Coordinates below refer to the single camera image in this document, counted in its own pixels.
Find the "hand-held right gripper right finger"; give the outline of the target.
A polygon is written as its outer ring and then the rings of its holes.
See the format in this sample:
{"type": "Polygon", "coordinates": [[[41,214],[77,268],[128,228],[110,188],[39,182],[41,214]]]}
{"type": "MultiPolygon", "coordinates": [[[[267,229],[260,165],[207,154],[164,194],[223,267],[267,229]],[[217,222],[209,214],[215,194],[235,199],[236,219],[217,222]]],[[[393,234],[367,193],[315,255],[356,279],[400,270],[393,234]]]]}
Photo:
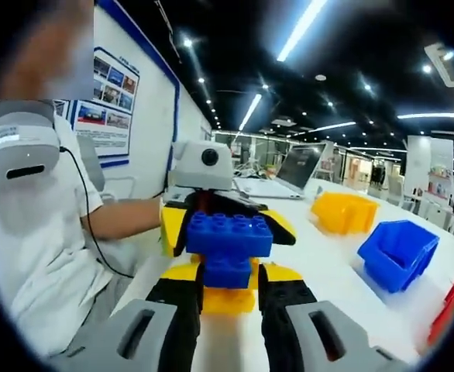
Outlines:
{"type": "Polygon", "coordinates": [[[273,263],[258,269],[261,333],[271,371],[408,371],[371,346],[366,330],[330,301],[317,301],[301,275],[273,263]]]}

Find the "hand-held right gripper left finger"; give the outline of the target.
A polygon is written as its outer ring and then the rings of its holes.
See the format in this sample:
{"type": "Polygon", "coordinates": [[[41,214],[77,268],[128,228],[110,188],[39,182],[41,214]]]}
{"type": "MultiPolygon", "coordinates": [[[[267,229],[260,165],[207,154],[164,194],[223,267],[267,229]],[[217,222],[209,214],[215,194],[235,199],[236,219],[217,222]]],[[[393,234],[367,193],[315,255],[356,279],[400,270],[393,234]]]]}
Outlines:
{"type": "Polygon", "coordinates": [[[189,371],[203,300],[203,265],[165,271],[145,299],[131,300],[71,351],[51,359],[52,371],[189,371]]]}

